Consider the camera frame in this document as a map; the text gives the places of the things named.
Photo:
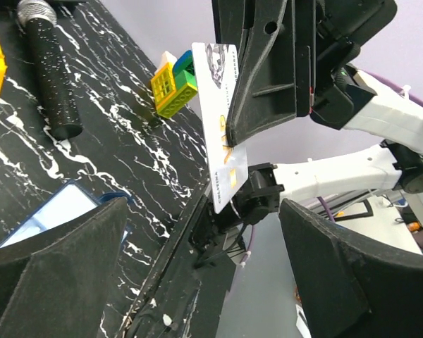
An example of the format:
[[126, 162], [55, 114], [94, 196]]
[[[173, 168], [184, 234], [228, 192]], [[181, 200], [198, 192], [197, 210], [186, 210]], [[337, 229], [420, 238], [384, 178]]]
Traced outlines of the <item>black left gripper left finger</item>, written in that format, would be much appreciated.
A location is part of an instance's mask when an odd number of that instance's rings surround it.
[[127, 201], [0, 249], [0, 337], [96, 337]]

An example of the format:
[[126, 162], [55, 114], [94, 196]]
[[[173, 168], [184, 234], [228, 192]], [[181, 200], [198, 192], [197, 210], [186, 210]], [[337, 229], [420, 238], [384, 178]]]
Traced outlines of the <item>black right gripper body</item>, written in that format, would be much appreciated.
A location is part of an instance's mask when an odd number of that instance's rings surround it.
[[[216, 41], [234, 45], [240, 35], [226, 37], [227, 20], [241, 24], [244, 1], [214, 1]], [[314, 122], [340, 130], [373, 98], [374, 91], [355, 78], [350, 62], [361, 47], [387, 26], [397, 12], [394, 1], [315, 1], [316, 66], [311, 113]]]

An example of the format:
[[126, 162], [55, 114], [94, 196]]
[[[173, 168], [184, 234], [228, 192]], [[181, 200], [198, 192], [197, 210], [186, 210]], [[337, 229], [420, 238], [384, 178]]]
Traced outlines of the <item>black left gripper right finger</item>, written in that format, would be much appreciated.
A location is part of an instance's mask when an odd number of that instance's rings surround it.
[[423, 337], [423, 255], [287, 199], [279, 219], [312, 337]]

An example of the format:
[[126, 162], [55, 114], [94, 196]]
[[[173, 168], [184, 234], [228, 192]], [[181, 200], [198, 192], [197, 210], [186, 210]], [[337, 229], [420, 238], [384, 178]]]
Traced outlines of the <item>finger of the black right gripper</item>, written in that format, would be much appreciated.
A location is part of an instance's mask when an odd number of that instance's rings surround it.
[[315, 1], [244, 1], [241, 24], [227, 20], [226, 37], [240, 35], [240, 74], [228, 114], [231, 146], [311, 113], [316, 66]]

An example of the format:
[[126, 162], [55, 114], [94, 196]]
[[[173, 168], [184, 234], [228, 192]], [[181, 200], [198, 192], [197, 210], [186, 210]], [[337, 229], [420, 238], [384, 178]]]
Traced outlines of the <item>white VIP credit card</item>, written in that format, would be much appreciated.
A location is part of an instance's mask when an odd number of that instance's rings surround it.
[[243, 144], [230, 145], [226, 128], [239, 75], [236, 47], [229, 44], [192, 44], [200, 113], [216, 213], [222, 212], [248, 179], [247, 152]]

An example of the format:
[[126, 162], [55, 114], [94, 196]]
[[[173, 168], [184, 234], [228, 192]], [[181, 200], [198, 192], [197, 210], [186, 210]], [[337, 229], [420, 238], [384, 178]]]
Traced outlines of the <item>navy blue card holder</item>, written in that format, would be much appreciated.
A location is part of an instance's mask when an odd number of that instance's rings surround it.
[[70, 180], [2, 240], [0, 249], [72, 221], [96, 207], [120, 197], [126, 198], [128, 203], [133, 200], [131, 195], [122, 191], [95, 196], [77, 182]]

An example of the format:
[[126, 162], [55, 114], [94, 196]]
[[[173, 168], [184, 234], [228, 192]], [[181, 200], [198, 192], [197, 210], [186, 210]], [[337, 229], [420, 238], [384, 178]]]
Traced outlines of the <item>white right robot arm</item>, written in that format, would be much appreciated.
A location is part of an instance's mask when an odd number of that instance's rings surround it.
[[[214, 1], [216, 42], [237, 51], [238, 78], [219, 117], [224, 156], [210, 165], [217, 213], [254, 225], [284, 199], [375, 189], [423, 192], [423, 104], [352, 65], [394, 18], [394, 1]], [[382, 142], [352, 154], [249, 166], [243, 143], [295, 118]]]

